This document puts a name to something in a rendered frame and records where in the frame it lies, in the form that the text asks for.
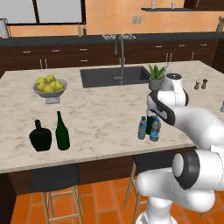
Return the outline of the pale pepper mill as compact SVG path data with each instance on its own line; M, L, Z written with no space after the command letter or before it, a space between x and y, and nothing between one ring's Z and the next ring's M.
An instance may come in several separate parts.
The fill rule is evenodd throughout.
M216 32L218 33L222 32L223 28L224 28L224 17L219 16L219 23L217 25Z

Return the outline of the dark grey sink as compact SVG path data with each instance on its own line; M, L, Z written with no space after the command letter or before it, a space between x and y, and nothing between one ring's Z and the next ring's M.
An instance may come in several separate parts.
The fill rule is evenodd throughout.
M80 71L84 88L119 86L116 77L121 75L120 67L83 69ZM150 72L143 66L127 66L123 69L123 84L134 85L149 83Z

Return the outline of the white jug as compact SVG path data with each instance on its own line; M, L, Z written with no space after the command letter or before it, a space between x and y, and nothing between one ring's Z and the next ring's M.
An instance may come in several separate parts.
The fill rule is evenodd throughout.
M0 18L0 35L2 39L8 39L11 36L6 18Z

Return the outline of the dark wood cupboard run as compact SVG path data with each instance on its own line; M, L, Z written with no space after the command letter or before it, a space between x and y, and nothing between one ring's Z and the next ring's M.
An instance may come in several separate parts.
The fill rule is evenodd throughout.
M124 63L199 60L224 72L224 33L137 34L124 40ZM118 65L121 43L101 35L0 38L0 78L7 71Z

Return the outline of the round dark glass bottle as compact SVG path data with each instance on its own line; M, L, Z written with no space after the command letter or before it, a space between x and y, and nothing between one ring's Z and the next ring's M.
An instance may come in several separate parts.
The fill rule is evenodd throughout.
M36 151L49 151L52 144L52 132L41 127L40 120L35 121L35 129L29 135L31 145Z

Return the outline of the window with dark frame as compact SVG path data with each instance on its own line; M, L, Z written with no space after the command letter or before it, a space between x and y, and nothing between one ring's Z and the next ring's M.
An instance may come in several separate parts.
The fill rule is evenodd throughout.
M83 24L85 0L0 0L0 18L16 24Z

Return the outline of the green plant in grey pot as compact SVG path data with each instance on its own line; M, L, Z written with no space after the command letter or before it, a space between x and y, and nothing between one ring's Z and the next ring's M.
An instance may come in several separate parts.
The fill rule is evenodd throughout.
M150 77L149 77L149 89L151 91L157 91L162 87L162 82L165 77L165 68L158 68L157 65L149 66Z

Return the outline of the dark green glass bottle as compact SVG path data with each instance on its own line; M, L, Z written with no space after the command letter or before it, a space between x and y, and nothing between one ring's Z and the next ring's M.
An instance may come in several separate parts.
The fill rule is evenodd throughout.
M147 135L151 133L151 126L156 118L157 118L157 115L151 112L149 109L147 109L147 128L146 128Z

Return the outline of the grey plastic bottle blue label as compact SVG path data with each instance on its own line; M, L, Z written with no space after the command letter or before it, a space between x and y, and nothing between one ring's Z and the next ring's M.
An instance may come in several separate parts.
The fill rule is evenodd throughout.
M156 142L159 139L160 129L161 129L161 122L159 121L158 118L156 118L151 125L151 130L150 130L151 141Z

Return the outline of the clear blue plastic bottle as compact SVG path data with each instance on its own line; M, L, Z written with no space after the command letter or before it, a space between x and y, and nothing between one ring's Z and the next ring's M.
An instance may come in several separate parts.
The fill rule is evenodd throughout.
M141 118L141 121L140 121L139 126L138 126L138 138L140 140L144 140L145 139L146 128L147 128L146 117L143 116Z

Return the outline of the tall green glass bottle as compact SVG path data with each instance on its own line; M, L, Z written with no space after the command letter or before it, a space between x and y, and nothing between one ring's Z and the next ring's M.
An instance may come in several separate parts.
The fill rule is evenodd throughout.
M66 151L70 147L68 129L62 121L61 113L59 111L57 112L57 117L58 117L58 123L55 131L57 145L61 151Z

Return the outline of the dark wood kitchen island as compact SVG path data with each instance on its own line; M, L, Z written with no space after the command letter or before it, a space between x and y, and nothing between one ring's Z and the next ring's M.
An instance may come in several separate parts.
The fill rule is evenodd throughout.
M54 224L132 224L136 196L125 201L133 159L131 156L79 164L81 219ZM0 174L0 224L46 224L41 195L30 192L32 171Z

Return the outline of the dark wall shelf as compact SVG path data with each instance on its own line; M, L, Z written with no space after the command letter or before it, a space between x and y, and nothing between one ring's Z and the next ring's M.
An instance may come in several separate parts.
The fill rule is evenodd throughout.
M142 11L149 11L149 12L162 12L162 11L193 11L193 9L187 9L187 8L141 8Z

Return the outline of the black seat wooden stool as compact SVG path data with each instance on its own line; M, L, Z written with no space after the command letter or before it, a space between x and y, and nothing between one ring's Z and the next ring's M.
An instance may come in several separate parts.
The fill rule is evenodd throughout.
M137 190L136 180L134 179L136 172L141 173L148 170L171 167L173 157L174 154L170 150L156 151L132 156L133 165L131 168L131 174L129 176L129 184L123 206L126 207L130 196L130 189L133 188L134 193L136 194L133 224L140 224L140 217L138 216L139 207L147 205L148 202L148 198L141 195Z
M38 168L32 172L30 191L40 193L45 213L45 224L56 221L78 218L82 224L84 214L81 195L78 185L80 183L79 165L64 164L46 168ZM53 210L53 198L73 195L76 212L70 215L56 217Z

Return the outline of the grey fruit bowl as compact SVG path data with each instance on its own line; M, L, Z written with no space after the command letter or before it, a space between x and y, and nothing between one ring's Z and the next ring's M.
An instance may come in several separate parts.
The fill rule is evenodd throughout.
M57 79L57 81L60 81L63 83L64 88L59 90L59 91L54 91L51 93L44 93L40 92L37 89L37 84L34 84L32 89L33 91L38 94L40 97L45 98L45 103L46 104L54 104L54 103L59 103L60 102L60 96L64 93L64 91L67 89L67 82L62 79Z

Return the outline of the dark wood wall cupboard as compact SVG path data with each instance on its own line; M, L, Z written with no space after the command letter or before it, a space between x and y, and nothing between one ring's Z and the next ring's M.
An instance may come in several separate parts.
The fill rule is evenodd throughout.
M224 11L224 0L185 0L184 7L193 11Z

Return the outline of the grey tap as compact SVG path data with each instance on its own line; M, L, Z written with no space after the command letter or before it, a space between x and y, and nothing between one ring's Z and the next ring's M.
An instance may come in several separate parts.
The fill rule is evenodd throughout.
M123 85L123 75L124 75L124 43L123 43L123 36L122 35L117 35L115 38L115 54L117 54L117 49L118 49L118 42L121 42L121 70L120 74L114 76L114 80L117 80L120 82L120 85Z

